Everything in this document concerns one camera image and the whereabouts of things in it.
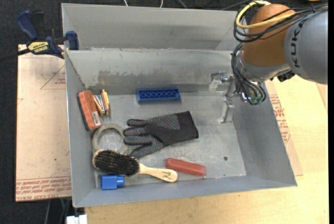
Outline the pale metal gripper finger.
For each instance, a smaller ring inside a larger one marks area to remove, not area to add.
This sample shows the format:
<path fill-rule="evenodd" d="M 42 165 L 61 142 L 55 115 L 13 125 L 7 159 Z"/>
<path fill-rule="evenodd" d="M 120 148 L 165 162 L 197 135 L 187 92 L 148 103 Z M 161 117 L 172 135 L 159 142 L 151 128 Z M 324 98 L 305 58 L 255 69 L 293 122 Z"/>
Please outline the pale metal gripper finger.
<path fill-rule="evenodd" d="M 232 83 L 232 76 L 226 71 L 221 70 L 211 74 L 211 82 L 209 84 L 209 92 L 228 90 Z"/>
<path fill-rule="evenodd" d="M 230 123 L 233 119 L 235 104 L 231 98 L 225 98 L 222 105 L 222 115 L 217 119 L 218 123 Z"/>

